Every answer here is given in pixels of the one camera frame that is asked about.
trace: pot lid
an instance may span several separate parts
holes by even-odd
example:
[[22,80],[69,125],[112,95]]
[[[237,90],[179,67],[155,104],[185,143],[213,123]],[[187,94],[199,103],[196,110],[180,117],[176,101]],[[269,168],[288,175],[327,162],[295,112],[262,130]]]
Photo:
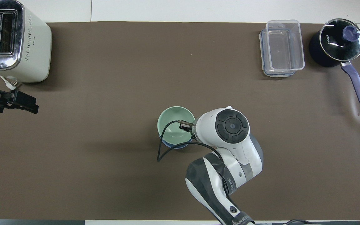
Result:
[[360,54],[360,29],[349,20],[330,20],[319,38],[324,52],[335,60],[349,61]]

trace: purple handle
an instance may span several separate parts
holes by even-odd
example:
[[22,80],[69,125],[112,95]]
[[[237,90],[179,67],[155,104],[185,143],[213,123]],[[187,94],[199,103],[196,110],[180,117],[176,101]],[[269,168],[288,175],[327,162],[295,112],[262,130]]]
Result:
[[344,70],[351,78],[352,85],[354,86],[356,96],[360,103],[360,77],[353,65],[341,65],[341,69]]

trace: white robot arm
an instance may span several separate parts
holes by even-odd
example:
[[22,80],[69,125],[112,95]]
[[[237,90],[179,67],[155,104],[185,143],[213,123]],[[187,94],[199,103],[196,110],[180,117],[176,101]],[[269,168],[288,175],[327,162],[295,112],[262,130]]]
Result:
[[262,171],[263,152],[250,134],[246,117],[231,107],[203,114],[192,125],[199,142],[216,146],[193,161],[186,173],[191,194],[224,225],[253,224],[253,220],[228,197]]

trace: toaster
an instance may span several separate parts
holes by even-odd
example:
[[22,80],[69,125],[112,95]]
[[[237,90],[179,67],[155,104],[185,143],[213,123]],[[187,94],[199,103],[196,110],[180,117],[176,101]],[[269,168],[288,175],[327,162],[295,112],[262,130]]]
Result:
[[51,29],[22,3],[0,0],[0,76],[16,82],[48,77]]

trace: brown mat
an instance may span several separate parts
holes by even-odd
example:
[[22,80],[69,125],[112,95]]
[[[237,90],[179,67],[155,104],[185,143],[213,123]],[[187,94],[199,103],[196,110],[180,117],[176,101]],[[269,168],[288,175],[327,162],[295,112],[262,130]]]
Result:
[[[38,114],[0,114],[0,219],[213,220],[184,182],[209,151],[156,162],[159,114],[233,106],[264,151],[232,199],[255,220],[360,220],[360,105],[339,67],[266,77],[265,24],[51,23],[50,76],[21,90]],[[353,61],[360,73],[360,58]]]

